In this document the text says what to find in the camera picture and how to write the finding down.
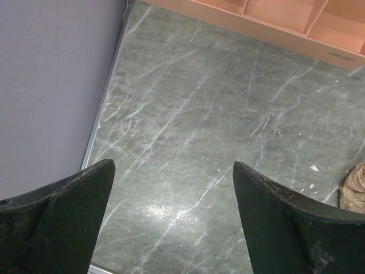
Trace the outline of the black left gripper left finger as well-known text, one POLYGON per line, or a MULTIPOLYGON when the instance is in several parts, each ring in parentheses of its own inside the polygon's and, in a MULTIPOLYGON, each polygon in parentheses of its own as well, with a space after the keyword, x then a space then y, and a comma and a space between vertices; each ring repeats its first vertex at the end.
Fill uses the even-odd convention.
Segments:
POLYGON ((104 159, 1 200, 1 273, 87 273, 114 177, 104 159))

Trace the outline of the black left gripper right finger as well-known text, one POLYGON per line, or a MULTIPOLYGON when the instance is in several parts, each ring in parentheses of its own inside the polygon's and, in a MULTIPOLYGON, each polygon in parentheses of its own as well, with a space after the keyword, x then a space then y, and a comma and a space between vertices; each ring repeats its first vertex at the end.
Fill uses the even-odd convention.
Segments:
POLYGON ((364 273, 364 215, 318 202, 242 162, 233 183, 254 273, 364 273))

